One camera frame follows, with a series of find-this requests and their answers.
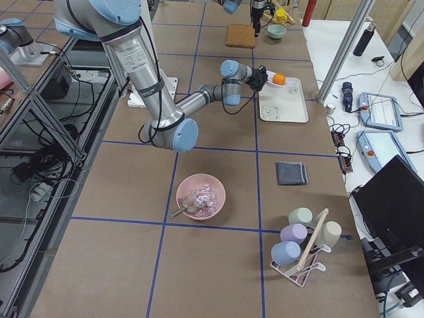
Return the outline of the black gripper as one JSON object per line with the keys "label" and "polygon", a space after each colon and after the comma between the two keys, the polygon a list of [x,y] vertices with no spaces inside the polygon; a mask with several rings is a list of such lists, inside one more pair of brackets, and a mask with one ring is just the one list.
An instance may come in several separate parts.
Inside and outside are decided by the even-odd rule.
{"label": "black gripper", "polygon": [[261,24],[260,19],[262,18],[264,9],[251,9],[250,10],[250,19],[252,21],[252,26],[254,28],[254,36],[258,37],[260,34]]}
{"label": "black gripper", "polygon": [[252,75],[248,78],[246,84],[249,85],[253,91],[261,91],[267,80],[268,74],[266,72],[266,67],[260,65],[259,68],[252,69]]}

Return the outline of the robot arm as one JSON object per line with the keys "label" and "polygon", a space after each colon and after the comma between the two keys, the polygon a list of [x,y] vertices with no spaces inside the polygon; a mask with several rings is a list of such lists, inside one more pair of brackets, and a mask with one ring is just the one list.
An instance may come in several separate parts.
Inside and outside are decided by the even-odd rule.
{"label": "robot arm", "polygon": [[263,0],[251,0],[251,1],[239,1],[239,0],[216,0],[214,3],[220,5],[223,10],[233,15],[235,14],[241,5],[248,5],[250,23],[254,30],[254,37],[257,37],[260,34],[262,29],[261,19],[265,11],[271,10],[269,1]]}
{"label": "robot arm", "polygon": [[214,101],[226,106],[240,103],[242,83],[259,92],[268,75],[266,68],[251,68],[225,60],[220,85],[203,85],[174,103],[151,55],[153,44],[145,43],[141,30],[141,1],[55,1],[54,21],[58,32],[69,37],[100,41],[110,46],[143,100],[151,118],[142,133],[158,148],[188,152],[196,144],[199,127],[191,115]]}

